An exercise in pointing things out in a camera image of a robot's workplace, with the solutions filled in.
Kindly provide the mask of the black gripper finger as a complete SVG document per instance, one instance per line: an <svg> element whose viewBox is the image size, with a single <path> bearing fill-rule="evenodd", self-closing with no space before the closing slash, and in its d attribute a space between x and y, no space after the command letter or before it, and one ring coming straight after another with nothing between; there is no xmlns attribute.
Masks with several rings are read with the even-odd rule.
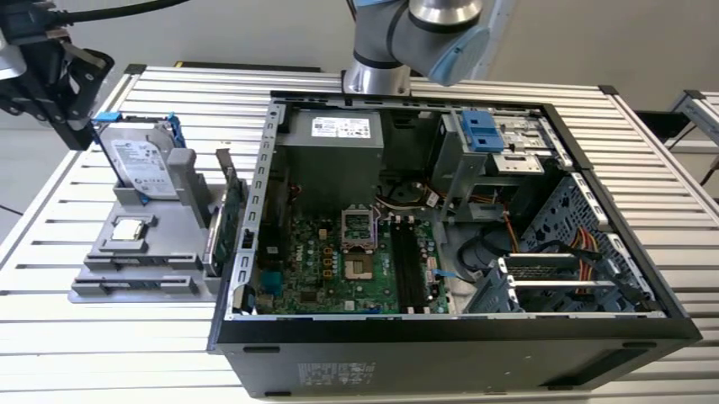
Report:
<svg viewBox="0 0 719 404"><path fill-rule="evenodd" d="M51 112L51 124L57 134L73 151L86 151L95 140L90 109L57 104Z"/></svg>
<svg viewBox="0 0 719 404"><path fill-rule="evenodd" d="M79 48L71 42L65 42L62 46L67 56L69 92L65 103L69 122L86 123L115 60L106 53Z"/></svg>

